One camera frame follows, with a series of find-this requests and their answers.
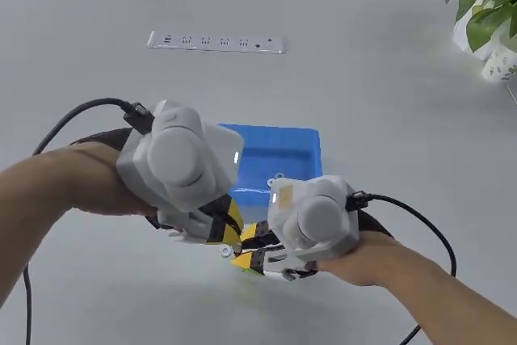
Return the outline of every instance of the electrical outlet socket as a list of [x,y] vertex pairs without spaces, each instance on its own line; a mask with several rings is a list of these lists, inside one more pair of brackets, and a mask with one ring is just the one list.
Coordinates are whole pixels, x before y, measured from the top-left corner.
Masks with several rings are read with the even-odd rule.
[[210,36],[151,32],[149,48],[218,52],[284,54],[284,42],[274,36]]

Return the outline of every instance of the human hand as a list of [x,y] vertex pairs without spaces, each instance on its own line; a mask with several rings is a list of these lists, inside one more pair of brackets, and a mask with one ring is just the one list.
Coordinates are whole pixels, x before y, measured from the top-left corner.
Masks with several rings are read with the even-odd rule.
[[328,271],[356,286],[385,286],[397,275],[397,265],[424,259],[395,239],[380,232],[361,232],[358,246],[337,259],[317,262],[319,271]]
[[156,209],[133,195],[117,174],[117,150],[90,142],[57,152],[65,164],[69,208],[107,215],[155,215]]

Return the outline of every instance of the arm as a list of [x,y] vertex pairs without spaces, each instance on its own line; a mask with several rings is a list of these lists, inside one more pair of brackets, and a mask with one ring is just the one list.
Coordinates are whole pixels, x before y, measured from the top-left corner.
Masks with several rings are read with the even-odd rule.
[[393,239],[378,233],[363,237],[349,257],[318,266],[349,283],[387,288],[434,345],[517,343],[517,319],[510,314]]
[[64,179],[54,154],[28,159],[0,173],[0,305],[44,235],[65,212],[60,195]]
[[0,306],[53,224],[69,209],[154,213],[120,182],[118,152],[97,143],[38,155],[0,173]]

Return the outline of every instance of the cable connector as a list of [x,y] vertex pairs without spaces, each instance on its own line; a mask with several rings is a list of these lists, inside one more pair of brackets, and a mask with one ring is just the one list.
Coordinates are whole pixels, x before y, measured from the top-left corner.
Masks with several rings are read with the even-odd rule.
[[347,204],[345,209],[347,212],[354,212],[359,209],[364,209],[368,206],[368,202],[373,200],[372,195],[365,191],[356,191],[347,196]]
[[124,120],[126,120],[131,127],[142,135],[151,132],[154,115],[146,107],[140,103],[133,103],[131,104],[131,109],[124,109],[124,111],[126,112]]

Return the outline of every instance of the forearm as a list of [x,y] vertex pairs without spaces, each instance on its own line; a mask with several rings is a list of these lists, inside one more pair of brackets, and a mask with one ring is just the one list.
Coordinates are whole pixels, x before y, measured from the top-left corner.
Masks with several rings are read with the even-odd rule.
[[0,306],[53,223],[67,210],[55,153],[0,173]]
[[517,320],[413,252],[393,261],[385,287],[434,345],[517,343]]

